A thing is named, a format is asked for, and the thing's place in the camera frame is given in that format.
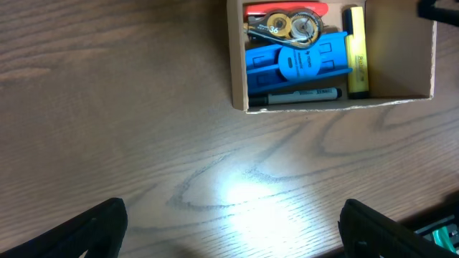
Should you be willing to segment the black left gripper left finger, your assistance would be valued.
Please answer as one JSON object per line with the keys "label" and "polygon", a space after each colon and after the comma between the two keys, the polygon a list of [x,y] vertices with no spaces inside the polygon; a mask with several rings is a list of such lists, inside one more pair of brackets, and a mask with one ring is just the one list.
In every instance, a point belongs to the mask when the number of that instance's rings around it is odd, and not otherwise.
{"label": "black left gripper left finger", "polygon": [[123,199],[111,198],[1,253],[1,258],[117,257],[128,225]]}

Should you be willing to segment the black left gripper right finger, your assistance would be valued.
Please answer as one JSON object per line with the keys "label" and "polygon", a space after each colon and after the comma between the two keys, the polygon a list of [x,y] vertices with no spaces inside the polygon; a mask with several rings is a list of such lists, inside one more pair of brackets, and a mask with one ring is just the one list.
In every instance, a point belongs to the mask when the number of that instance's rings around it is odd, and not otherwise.
{"label": "black left gripper right finger", "polygon": [[[447,201],[444,204],[458,204]],[[457,257],[356,199],[346,200],[339,233],[346,257]]]}

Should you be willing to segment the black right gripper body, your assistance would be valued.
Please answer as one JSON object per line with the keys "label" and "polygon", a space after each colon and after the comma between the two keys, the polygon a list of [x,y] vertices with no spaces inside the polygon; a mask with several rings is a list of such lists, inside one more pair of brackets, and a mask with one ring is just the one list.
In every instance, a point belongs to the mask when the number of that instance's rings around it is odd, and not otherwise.
{"label": "black right gripper body", "polygon": [[458,26],[458,10],[436,7],[437,0],[419,0],[417,14],[419,17],[435,22]]}

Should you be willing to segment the brown cardboard box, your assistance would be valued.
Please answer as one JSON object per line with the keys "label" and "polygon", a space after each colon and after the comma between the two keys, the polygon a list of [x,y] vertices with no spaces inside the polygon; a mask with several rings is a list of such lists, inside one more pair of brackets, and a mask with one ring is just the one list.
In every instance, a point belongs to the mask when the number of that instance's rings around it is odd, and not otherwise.
{"label": "brown cardboard box", "polygon": [[[321,17],[323,21],[321,37],[325,34],[346,32],[344,11],[353,6],[363,7],[369,76],[368,98],[348,98],[349,73],[300,83],[265,94],[249,95],[245,53],[247,50],[274,43],[244,33],[243,25],[248,22],[244,20],[244,11],[250,4],[269,2],[282,1],[229,0],[227,2],[232,102],[236,109],[247,113],[352,110],[432,98],[435,86],[436,23],[418,16],[416,1],[379,0],[314,1],[328,4],[327,14]],[[341,89],[342,96],[339,99],[249,106],[250,97],[332,87]]]}

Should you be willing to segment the yellow highlighter pen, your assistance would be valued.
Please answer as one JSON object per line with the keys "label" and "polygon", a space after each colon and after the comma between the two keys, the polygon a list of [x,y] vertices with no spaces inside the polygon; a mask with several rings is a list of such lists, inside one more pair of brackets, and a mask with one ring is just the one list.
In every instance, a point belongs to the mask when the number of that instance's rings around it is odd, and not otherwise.
{"label": "yellow highlighter pen", "polygon": [[345,37],[346,56],[348,66],[352,68],[348,74],[348,98],[368,98],[369,76],[364,9],[362,6],[353,6],[344,11],[344,28],[348,33]]}

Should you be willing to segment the black whiteboard marker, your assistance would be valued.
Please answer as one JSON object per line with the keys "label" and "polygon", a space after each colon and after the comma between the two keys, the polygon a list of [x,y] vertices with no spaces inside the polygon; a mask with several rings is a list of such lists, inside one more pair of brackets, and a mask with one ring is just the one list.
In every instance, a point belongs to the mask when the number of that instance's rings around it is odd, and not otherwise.
{"label": "black whiteboard marker", "polygon": [[317,90],[299,90],[289,93],[276,93],[250,97],[249,106],[259,107],[300,102],[328,101],[339,99],[341,96],[341,89],[335,87]]}

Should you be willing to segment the blue plastic staple remover block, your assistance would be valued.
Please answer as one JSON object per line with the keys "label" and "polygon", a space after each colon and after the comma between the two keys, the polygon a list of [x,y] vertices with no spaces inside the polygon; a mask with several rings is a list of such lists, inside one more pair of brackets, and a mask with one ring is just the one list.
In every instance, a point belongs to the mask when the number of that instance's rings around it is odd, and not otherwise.
{"label": "blue plastic staple remover block", "polygon": [[271,44],[245,53],[247,91],[265,94],[296,84],[322,80],[352,71],[347,61],[346,32],[323,35],[309,49]]}

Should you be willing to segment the orange stapler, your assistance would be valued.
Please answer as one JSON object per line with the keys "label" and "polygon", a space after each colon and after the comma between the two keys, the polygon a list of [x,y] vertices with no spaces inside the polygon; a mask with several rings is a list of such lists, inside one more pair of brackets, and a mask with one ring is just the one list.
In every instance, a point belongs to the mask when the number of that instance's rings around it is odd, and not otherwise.
{"label": "orange stapler", "polygon": [[282,1],[261,4],[250,4],[245,7],[244,20],[263,18],[273,11],[288,13],[290,18],[295,16],[322,17],[328,12],[328,4],[314,1]]}

